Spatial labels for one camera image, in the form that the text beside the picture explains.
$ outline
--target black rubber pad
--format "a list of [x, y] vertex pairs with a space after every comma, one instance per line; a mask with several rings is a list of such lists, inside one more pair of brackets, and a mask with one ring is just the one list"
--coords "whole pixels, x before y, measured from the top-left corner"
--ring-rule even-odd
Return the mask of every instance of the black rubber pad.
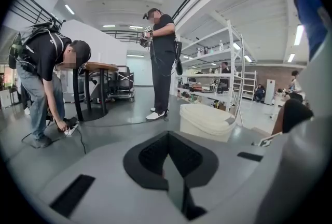
[[253, 161], [257, 161], [257, 162], [260, 162], [263, 158], [263, 156], [261, 156], [261, 155], [251, 154], [251, 153], [247, 153], [247, 152], [240, 152], [237, 156], [247, 159], [247, 160], [253, 160]]
[[69, 217], [92, 185], [94, 177], [79, 175], [51, 204], [50, 207], [64, 217]]

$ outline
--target black cap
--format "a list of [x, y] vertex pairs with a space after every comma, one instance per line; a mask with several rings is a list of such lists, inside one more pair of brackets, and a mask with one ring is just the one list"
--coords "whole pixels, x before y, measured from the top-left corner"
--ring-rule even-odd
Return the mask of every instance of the black cap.
[[77, 66], [81, 66], [82, 64], [89, 61], [91, 58], [91, 48], [85, 41], [75, 40], [71, 43], [71, 46], [76, 52]]
[[148, 13], [147, 13], [148, 18], [150, 18], [150, 15], [151, 15], [153, 12], [155, 12], [155, 11], [160, 12], [160, 10], [159, 10], [158, 8], [151, 8], [151, 9], [148, 11]]

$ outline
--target white container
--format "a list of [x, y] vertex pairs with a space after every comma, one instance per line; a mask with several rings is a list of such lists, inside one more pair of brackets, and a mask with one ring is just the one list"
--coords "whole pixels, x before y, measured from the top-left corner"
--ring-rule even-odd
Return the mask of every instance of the white container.
[[216, 141], [227, 142], [236, 125], [234, 115], [206, 105], [180, 107], [180, 131]]

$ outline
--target bottle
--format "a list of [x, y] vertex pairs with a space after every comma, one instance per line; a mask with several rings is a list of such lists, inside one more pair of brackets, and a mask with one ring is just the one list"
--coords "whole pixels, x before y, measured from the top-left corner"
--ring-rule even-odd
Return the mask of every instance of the bottle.
[[223, 44], [223, 41], [220, 40], [219, 42], [219, 51], [223, 51], [224, 50], [224, 44]]

